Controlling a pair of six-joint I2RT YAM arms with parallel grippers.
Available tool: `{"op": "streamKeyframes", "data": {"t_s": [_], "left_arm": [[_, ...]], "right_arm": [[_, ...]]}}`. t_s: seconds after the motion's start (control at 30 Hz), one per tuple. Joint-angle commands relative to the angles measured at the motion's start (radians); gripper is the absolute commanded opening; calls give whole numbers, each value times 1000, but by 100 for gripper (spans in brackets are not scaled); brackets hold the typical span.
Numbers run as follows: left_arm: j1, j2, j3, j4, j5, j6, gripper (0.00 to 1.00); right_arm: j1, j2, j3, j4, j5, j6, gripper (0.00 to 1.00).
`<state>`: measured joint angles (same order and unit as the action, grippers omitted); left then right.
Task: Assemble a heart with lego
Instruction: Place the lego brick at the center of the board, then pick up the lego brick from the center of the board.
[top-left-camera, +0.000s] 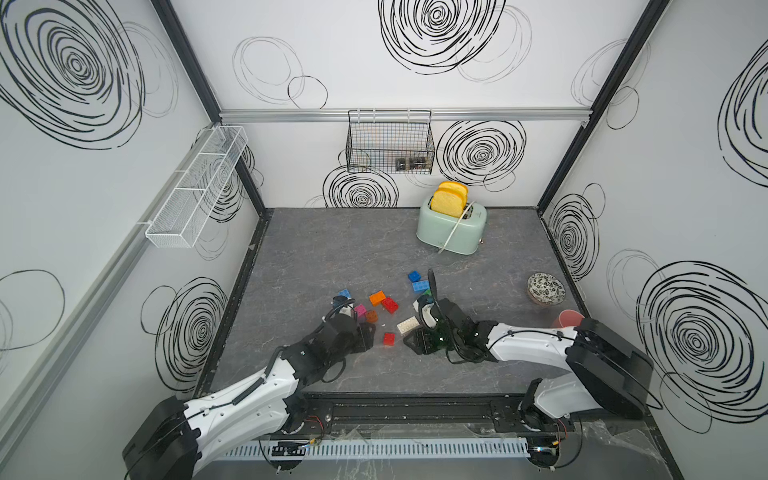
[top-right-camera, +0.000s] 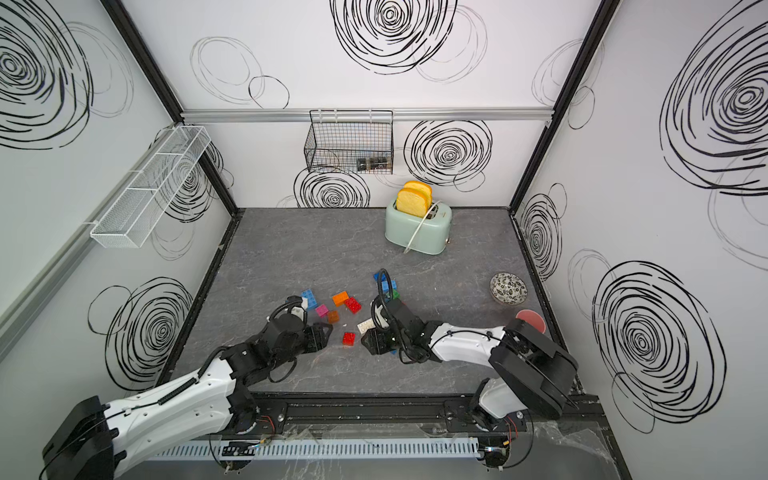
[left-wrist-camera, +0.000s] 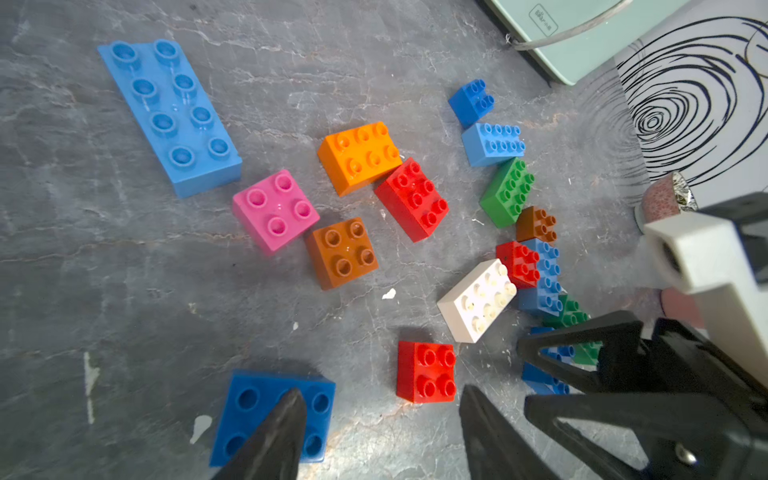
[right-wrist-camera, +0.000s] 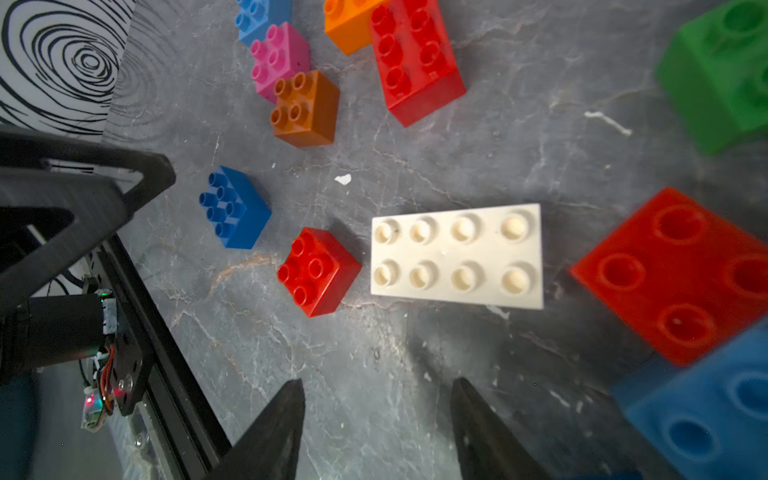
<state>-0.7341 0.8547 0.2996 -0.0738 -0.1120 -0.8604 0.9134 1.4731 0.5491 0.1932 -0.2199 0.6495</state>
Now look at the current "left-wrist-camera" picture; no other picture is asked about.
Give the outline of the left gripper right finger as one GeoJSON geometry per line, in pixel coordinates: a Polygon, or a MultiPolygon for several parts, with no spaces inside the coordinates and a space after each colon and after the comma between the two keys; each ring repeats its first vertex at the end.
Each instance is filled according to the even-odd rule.
{"type": "Polygon", "coordinates": [[[459,413],[472,480],[558,479],[477,386],[464,386],[459,413]]]}

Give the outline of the red rectangular brick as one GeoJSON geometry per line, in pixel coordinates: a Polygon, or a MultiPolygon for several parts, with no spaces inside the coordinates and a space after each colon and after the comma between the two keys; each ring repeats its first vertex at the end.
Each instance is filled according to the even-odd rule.
{"type": "Polygon", "coordinates": [[[374,193],[413,242],[431,236],[450,211],[413,158],[395,169],[374,193]]]}

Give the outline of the white rectangular brick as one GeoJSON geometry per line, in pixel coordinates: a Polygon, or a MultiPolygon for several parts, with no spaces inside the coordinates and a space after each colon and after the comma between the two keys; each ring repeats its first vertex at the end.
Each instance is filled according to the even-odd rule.
{"type": "Polygon", "coordinates": [[[456,342],[476,343],[517,294],[499,259],[479,263],[438,302],[456,342]]]}

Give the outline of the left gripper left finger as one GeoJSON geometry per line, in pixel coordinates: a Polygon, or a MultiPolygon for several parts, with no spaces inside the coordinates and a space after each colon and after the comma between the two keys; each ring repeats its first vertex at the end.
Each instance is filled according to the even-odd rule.
{"type": "Polygon", "coordinates": [[[296,479],[306,420],[305,401],[293,388],[213,480],[296,479]]]}

